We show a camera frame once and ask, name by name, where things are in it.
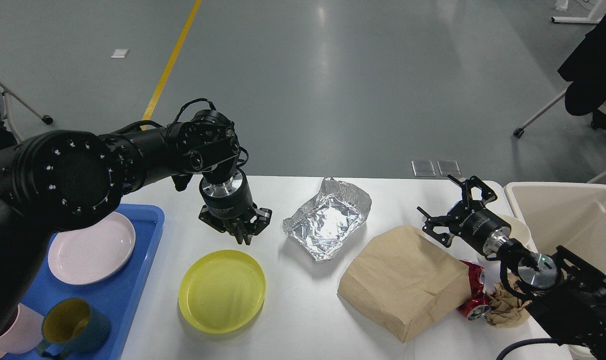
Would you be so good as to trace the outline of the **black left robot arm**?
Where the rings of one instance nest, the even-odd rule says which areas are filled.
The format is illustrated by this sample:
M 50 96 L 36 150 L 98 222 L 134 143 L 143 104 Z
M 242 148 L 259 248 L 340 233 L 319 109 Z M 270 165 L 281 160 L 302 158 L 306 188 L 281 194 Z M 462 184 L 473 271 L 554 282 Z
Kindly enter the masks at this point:
M 0 149 L 0 335 L 29 289 L 55 232 L 85 229 L 120 205 L 124 195 L 165 178 L 178 192 L 194 174 L 204 205 L 198 218 L 250 244 L 272 211 L 252 199 L 234 122 L 212 101 L 190 121 L 142 121 L 115 132 L 56 130 Z

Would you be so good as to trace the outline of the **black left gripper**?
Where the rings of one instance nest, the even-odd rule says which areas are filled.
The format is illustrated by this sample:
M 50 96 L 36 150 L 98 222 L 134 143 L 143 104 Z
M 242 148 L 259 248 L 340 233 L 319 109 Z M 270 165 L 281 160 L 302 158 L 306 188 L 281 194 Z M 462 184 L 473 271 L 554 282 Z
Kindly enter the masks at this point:
M 244 171 L 235 170 L 221 183 L 211 182 L 210 177 L 208 173 L 203 174 L 199 184 L 204 205 L 198 218 L 215 230 L 234 236 L 237 244 L 250 246 L 252 237 L 269 226 L 272 210 L 257 207 L 253 202 Z

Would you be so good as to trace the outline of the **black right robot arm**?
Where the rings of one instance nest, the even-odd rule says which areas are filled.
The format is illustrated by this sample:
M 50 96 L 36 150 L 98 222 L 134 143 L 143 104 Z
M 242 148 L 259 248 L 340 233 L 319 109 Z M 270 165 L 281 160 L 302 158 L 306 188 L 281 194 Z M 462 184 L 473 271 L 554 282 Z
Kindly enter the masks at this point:
M 459 237 L 488 261 L 501 264 L 500 279 L 509 294 L 527 302 L 525 309 L 549 335 L 514 342 L 498 355 L 534 344 L 583 346 L 606 360 L 606 275 L 586 260 L 557 246 L 549 255 L 531 251 L 512 237 L 510 224 L 487 208 L 497 194 L 476 176 L 449 176 L 461 199 L 445 214 L 425 210 L 422 230 L 449 248 Z

